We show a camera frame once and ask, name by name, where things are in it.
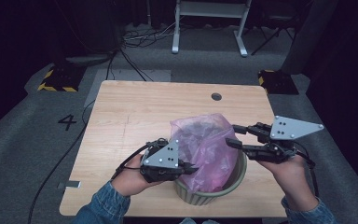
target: jeans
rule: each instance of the jeans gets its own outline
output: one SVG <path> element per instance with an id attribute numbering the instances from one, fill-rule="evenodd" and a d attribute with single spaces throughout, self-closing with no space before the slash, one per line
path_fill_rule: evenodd
<path id="1" fill-rule="evenodd" d="M 308 212 L 297 212 L 289 209 L 285 198 L 282 206 L 286 211 L 289 223 L 293 224 L 336 224 L 337 221 L 326 205 L 320 200 L 318 206 Z M 130 207 L 130 197 L 123 197 L 107 182 L 96 192 L 91 202 L 84 205 L 78 212 L 73 223 L 109 223 L 119 224 Z M 187 217 L 180 224 L 196 224 Z M 207 220 L 203 224 L 218 224 Z"/>

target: plastic bag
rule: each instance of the plastic bag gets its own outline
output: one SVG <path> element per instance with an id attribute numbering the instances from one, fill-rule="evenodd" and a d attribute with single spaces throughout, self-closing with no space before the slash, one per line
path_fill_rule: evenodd
<path id="1" fill-rule="evenodd" d="M 179 159 L 199 170 L 179 179 L 189 192 L 217 192 L 223 189 L 238 157 L 238 150 L 226 144 L 237 139 L 232 125 L 221 114 L 201 115 L 171 121 L 171 139 L 178 140 Z"/>

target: cable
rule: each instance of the cable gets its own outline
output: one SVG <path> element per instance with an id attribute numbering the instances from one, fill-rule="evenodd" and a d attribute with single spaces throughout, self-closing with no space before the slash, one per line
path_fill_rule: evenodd
<path id="1" fill-rule="evenodd" d="M 107 69 L 107 72 L 106 72 L 106 79 L 108 78 L 108 74 L 109 74 L 109 68 L 110 68 L 110 65 L 113 61 L 113 58 L 112 57 L 110 59 L 110 62 L 108 64 L 108 69 Z M 77 136 L 77 138 L 75 139 L 74 143 L 72 143 L 72 145 L 65 151 L 65 153 L 63 154 L 63 156 L 59 159 L 59 161 L 55 164 L 55 166 L 53 167 L 53 169 L 50 171 L 50 173 L 48 173 L 48 176 L 45 178 L 45 180 L 42 182 L 42 185 L 39 187 L 36 195 L 34 196 L 34 200 L 31 204 L 31 207 L 30 207 L 30 211 L 29 211 L 29 214 L 28 214 L 28 224 L 31 224 L 32 222 L 32 214 L 34 212 L 34 206 L 36 205 L 36 201 L 37 201 L 37 198 L 39 197 L 40 195 L 40 192 L 42 191 L 43 187 L 45 187 L 46 183 L 48 182 L 48 180 L 51 178 L 51 176 L 53 175 L 53 173 L 55 172 L 55 170 L 57 169 L 57 167 L 61 164 L 61 162 L 63 161 L 63 159 L 65 159 L 65 157 L 69 154 L 69 152 L 72 150 L 72 148 L 75 146 L 75 144 L 77 143 L 77 141 L 80 139 L 81 135 L 86 131 L 86 128 L 87 128 L 87 125 L 89 124 L 89 121 L 85 121 L 84 120 L 84 115 L 86 113 L 86 110 L 87 108 L 92 105 L 93 103 L 95 103 L 95 100 L 91 101 L 91 103 L 89 103 L 84 109 L 83 109 L 83 113 L 82 113 L 82 120 L 83 120 L 83 128 L 82 130 L 80 131 L 79 135 Z"/>
<path id="2" fill-rule="evenodd" d="M 141 153 L 143 150 L 149 148 L 150 145 L 146 144 L 143 147 L 139 148 L 138 150 L 136 150 L 134 153 L 132 153 L 126 160 L 124 160 L 116 169 L 115 173 L 113 174 L 112 178 L 110 178 L 111 180 L 115 179 L 122 171 L 123 169 L 128 169 L 129 167 L 126 167 L 125 165 L 127 164 L 127 162 L 129 162 L 132 158 L 134 158 L 136 155 L 138 155 L 139 153 Z"/>
<path id="3" fill-rule="evenodd" d="M 72 145 L 65 151 L 65 153 L 63 154 L 63 156 L 60 158 L 60 160 L 56 163 L 56 165 L 54 166 L 54 168 L 50 171 L 50 173 L 48 174 L 48 176 L 45 178 L 45 180 L 43 181 L 42 185 L 39 187 L 39 190 L 37 191 L 36 195 L 34 196 L 34 200 L 32 202 L 32 205 L 30 207 L 30 212 L 28 215 L 28 224 L 31 224 L 32 221 L 32 214 L 34 212 L 34 206 L 36 204 L 36 200 L 40 195 L 40 192 L 42 191 L 43 187 L 45 187 L 46 183 L 48 182 L 48 180 L 50 179 L 50 177 L 53 175 L 53 173 L 55 172 L 55 170 L 57 169 L 57 167 L 60 165 L 60 163 L 63 161 L 63 159 L 65 159 L 65 157 L 68 155 L 68 153 L 72 150 L 72 148 L 75 146 L 75 144 L 77 143 L 77 141 L 80 139 L 80 137 L 82 136 L 83 132 L 86 131 L 86 127 L 87 127 L 86 123 L 83 127 L 83 129 L 81 130 L 81 132 L 79 133 L 79 135 L 77 136 L 77 138 L 75 139 L 74 143 L 72 143 Z"/>
<path id="4" fill-rule="evenodd" d="M 110 68 L 109 70 L 110 70 L 110 73 L 112 74 L 112 77 L 113 77 L 112 80 L 116 80 L 116 77 L 115 77 L 115 74 L 114 74 L 113 71 L 112 71 L 112 68 Z"/>
<path id="5" fill-rule="evenodd" d="M 300 143 L 298 143 L 296 141 L 294 141 L 294 143 L 297 144 L 298 146 L 300 146 L 306 153 L 306 154 L 304 154 L 304 153 L 298 151 L 296 154 L 306 160 L 307 165 L 310 168 L 310 177 L 311 177 L 311 180 L 312 180 L 313 191 L 315 193 L 315 196 L 319 197 L 318 182 L 316 180 L 315 171 L 313 170 L 313 168 L 315 167 L 315 162 L 310 159 L 310 154 L 308 153 L 307 149 L 303 145 L 301 145 Z"/>
<path id="6" fill-rule="evenodd" d="M 126 38 L 126 36 L 124 35 L 124 41 L 125 41 L 125 45 L 126 47 L 129 47 L 129 48 L 145 48 L 145 47 L 148 47 L 154 43 L 156 43 L 158 40 L 161 40 L 161 39 L 164 39 L 166 38 L 167 36 L 169 35 L 173 35 L 174 33 L 171 32 L 173 30 L 173 28 L 171 28 L 172 26 L 175 25 L 175 22 L 172 23 L 171 25 L 167 26 L 163 31 L 159 32 L 159 31 L 156 31 L 152 34 L 148 34 L 147 35 L 147 32 L 150 31 L 150 29 L 146 30 L 144 32 L 143 35 L 132 35 L 132 32 L 138 34 L 138 31 L 128 31 L 128 34 L 131 34 L 130 36 L 128 36 Z M 136 40 L 136 39 L 139 39 L 139 43 L 138 44 L 132 44 L 132 43 L 129 43 L 130 40 Z M 146 40 L 148 41 L 152 41 L 151 43 L 149 44 L 146 44 L 146 45 L 142 45 Z"/>
<path id="7" fill-rule="evenodd" d="M 152 79 L 150 76 L 148 76 L 145 72 L 143 72 L 142 70 L 140 70 L 140 69 L 136 66 L 136 64 L 135 64 L 133 61 L 131 61 L 130 57 L 129 57 L 126 53 L 124 53 L 123 49 L 121 49 L 120 51 L 121 51 L 121 54 L 123 55 L 124 59 L 127 61 L 127 63 L 130 64 L 130 66 L 139 74 L 139 76 L 141 76 L 141 78 L 142 78 L 144 81 L 147 81 L 147 80 L 144 78 L 144 76 L 143 76 L 141 73 L 143 73 L 146 77 L 148 77 L 151 81 L 153 81 L 153 79 Z"/>

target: wooden table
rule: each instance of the wooden table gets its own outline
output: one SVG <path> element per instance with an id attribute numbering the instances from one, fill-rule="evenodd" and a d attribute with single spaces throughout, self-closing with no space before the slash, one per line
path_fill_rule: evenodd
<path id="1" fill-rule="evenodd" d="M 219 93 L 220 101 L 211 95 Z M 116 168 L 145 142 L 170 138 L 170 121 L 221 113 L 231 124 L 271 124 L 273 113 L 259 86 L 168 82 L 104 81 L 92 110 L 89 126 L 78 151 L 60 212 L 74 216 L 105 184 Z M 255 136 L 237 134 L 247 145 L 260 145 Z M 248 161 L 245 178 L 228 195 L 195 206 L 183 202 L 173 182 L 131 197 L 131 217 L 285 217 L 283 192 L 272 174 Z"/>

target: human hand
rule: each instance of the human hand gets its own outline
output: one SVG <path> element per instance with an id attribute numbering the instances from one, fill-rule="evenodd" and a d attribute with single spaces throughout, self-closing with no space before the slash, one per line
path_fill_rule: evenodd
<path id="1" fill-rule="evenodd" d="M 139 172 L 141 167 L 142 155 L 136 155 L 132 160 L 127 162 L 126 166 L 135 169 L 124 169 L 114 180 L 110 183 L 115 190 L 123 196 L 131 196 L 138 194 L 144 189 L 156 186 L 162 182 L 147 183 L 144 177 Z"/>
<path id="2" fill-rule="evenodd" d="M 286 195 L 289 207 L 296 211 L 309 211 L 318 205 L 305 177 L 304 159 L 298 155 L 276 164 L 258 161 L 272 172 L 275 180 Z"/>

